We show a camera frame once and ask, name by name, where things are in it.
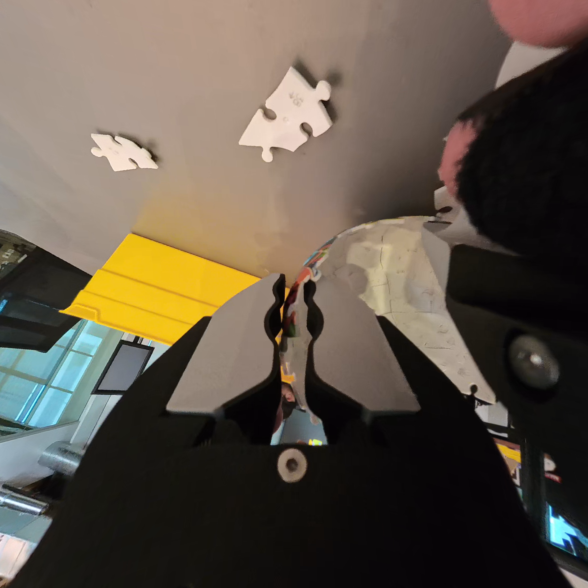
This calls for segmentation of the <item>large black screen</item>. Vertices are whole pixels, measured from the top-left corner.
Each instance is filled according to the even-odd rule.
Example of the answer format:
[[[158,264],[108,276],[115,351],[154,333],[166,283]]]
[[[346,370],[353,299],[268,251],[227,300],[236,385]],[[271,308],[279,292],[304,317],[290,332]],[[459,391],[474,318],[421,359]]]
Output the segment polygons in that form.
[[[1,348],[46,353],[79,318],[64,313],[91,275],[1,230]]]

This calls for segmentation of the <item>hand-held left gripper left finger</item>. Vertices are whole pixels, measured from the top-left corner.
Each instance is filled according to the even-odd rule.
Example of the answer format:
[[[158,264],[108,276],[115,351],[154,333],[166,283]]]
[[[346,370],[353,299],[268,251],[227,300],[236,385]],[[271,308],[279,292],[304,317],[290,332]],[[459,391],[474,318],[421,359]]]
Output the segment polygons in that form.
[[[277,336],[285,276],[270,274],[210,318],[166,405],[170,416],[230,420],[244,435],[274,434],[282,399]]]

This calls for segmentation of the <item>yellow plastic bin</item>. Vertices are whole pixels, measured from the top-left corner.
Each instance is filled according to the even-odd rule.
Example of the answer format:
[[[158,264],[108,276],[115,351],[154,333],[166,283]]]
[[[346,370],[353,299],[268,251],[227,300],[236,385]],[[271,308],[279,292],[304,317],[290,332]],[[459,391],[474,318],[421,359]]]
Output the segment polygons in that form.
[[[131,233],[61,313],[172,346],[258,281]]]

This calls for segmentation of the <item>white loose puzzle piece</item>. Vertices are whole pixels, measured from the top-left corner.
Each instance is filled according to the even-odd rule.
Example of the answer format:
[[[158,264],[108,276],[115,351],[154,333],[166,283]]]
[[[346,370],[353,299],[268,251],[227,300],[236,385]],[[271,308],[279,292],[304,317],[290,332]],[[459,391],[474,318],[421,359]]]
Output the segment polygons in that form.
[[[91,153],[97,158],[106,158],[115,172],[133,169],[158,169],[150,151],[134,141],[121,136],[91,134],[95,146]]]

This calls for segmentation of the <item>metal pipe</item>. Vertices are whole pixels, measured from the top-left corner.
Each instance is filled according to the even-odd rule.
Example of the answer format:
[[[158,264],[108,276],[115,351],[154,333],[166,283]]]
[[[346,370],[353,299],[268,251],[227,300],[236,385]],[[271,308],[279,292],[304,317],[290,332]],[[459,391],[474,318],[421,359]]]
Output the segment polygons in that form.
[[[1,507],[31,516],[42,516],[50,509],[50,504],[3,484],[1,485]]]
[[[72,478],[85,455],[85,449],[64,441],[49,445],[40,455],[38,464],[55,474]]]

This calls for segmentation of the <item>partly built puzzle ball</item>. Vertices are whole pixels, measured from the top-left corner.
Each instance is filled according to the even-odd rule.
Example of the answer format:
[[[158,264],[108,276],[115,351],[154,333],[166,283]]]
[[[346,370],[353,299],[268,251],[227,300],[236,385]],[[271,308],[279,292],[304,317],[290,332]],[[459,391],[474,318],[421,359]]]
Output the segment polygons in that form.
[[[307,347],[305,284],[336,277],[374,310],[416,397],[417,377],[425,390],[450,383],[474,409],[488,417],[497,404],[481,370],[455,326],[430,262],[421,229],[427,217],[385,219],[348,229],[313,253],[305,262],[283,310],[281,357],[301,407],[322,424],[305,394]],[[424,407],[424,400],[419,401]]]

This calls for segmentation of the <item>white puzzle piece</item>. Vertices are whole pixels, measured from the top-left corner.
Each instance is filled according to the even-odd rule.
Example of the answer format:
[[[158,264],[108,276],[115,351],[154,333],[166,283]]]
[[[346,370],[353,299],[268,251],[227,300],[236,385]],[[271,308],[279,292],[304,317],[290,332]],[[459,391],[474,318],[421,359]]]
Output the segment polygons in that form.
[[[435,222],[441,224],[452,224],[461,222],[467,218],[463,203],[448,191],[447,187],[442,186],[434,192]]]
[[[325,107],[332,87],[326,80],[312,86],[294,67],[290,67],[275,91],[259,108],[239,139],[240,146],[262,149],[262,159],[273,161],[273,149],[294,152],[313,137],[328,131],[333,121]]]
[[[115,172],[133,169],[158,169],[150,151],[134,141],[121,136],[91,134],[95,146],[91,153],[97,158],[106,158]]]

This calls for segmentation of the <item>small wall monitor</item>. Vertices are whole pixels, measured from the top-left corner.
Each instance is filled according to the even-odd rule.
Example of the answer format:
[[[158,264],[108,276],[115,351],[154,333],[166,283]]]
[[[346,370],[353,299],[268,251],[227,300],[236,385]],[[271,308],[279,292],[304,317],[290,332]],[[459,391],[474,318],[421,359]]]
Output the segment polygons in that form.
[[[122,395],[143,373],[154,348],[142,343],[119,341],[92,395]]]

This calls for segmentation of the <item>large glass window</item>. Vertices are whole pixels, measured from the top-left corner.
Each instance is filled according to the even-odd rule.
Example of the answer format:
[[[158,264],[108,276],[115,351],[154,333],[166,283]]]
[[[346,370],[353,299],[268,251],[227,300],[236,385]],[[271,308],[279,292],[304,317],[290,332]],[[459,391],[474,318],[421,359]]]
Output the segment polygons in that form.
[[[81,320],[47,352],[1,349],[1,436],[76,422],[123,333]]]

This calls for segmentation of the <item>person's right hand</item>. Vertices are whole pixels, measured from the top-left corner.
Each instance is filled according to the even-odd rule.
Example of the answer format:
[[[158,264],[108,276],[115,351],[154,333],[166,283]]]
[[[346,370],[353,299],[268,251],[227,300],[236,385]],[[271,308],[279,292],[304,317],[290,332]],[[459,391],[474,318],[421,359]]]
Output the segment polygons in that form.
[[[513,42],[505,61],[519,51],[533,61],[515,63],[511,77],[504,73],[506,62],[495,89],[548,61],[565,49],[587,38],[587,1],[488,1],[499,27]],[[481,131],[486,115],[463,112],[455,121],[446,139],[437,170],[447,194],[458,200],[458,174],[466,153]]]

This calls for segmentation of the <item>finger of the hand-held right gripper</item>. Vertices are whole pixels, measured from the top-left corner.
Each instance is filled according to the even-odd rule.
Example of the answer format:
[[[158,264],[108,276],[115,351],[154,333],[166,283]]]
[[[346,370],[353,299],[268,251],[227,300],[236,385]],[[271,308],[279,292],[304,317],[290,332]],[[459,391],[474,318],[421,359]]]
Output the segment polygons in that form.
[[[423,224],[421,229],[422,245],[432,271],[442,292],[446,304],[446,290],[450,269],[452,245],[442,238],[446,224]]]

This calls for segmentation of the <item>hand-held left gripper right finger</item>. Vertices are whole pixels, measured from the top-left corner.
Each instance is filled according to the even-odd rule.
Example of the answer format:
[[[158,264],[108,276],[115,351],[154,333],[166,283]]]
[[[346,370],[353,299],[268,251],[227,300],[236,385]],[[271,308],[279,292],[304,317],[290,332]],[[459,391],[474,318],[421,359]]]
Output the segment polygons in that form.
[[[306,283],[305,304],[306,400],[327,435],[421,410],[376,313],[345,282]]]

